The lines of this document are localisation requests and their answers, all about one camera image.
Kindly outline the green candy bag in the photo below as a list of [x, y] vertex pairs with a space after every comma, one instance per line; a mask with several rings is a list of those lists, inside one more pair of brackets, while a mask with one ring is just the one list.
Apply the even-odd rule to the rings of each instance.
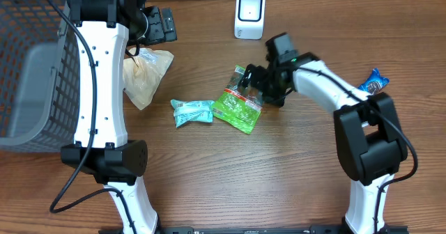
[[239, 65], [231, 75], [223, 94], [213, 104], [214, 117], [236, 129], [251, 134], [259, 119], [263, 106], [262, 92], [248, 86], [239, 86], [246, 69]]

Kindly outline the blue oreo packet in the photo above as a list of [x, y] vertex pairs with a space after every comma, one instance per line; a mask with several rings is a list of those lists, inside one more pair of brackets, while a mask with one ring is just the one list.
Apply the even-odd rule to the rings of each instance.
[[367, 78], [367, 80], [359, 85], [361, 91], [366, 91], [372, 95], [381, 92], [388, 84], [390, 80], [380, 74], [379, 69], [374, 68]]

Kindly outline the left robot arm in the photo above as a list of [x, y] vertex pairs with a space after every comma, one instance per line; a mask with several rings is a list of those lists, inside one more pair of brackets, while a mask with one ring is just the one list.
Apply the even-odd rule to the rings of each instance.
[[161, 233], [143, 175], [148, 147], [131, 140], [123, 116], [123, 64], [128, 47], [176, 39], [168, 8], [146, 0], [67, 0], [65, 21], [79, 51], [79, 117], [71, 144], [61, 159], [76, 173], [94, 177], [114, 200], [122, 233]]

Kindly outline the teal snack packet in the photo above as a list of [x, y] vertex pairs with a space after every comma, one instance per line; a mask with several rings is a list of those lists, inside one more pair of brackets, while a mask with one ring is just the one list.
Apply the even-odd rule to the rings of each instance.
[[171, 100], [171, 106], [174, 108], [176, 127], [179, 128], [189, 122], [212, 123], [214, 103], [212, 100], [189, 102]]

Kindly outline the beige snack bag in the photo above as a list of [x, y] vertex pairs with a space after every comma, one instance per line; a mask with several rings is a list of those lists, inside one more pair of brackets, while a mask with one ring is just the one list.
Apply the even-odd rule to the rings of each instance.
[[152, 102], [173, 59], [169, 51], [141, 48], [137, 56], [124, 60], [124, 89], [136, 108], [143, 110]]

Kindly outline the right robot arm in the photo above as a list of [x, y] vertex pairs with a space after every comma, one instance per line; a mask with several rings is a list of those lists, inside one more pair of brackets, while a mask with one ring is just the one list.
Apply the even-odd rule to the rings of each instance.
[[268, 56], [267, 60], [266, 68], [249, 64], [238, 86], [258, 89], [264, 102], [279, 107], [295, 91], [331, 114], [337, 157], [351, 179], [344, 231], [387, 233], [385, 194], [408, 156], [390, 96], [372, 95], [348, 84], [311, 52]]

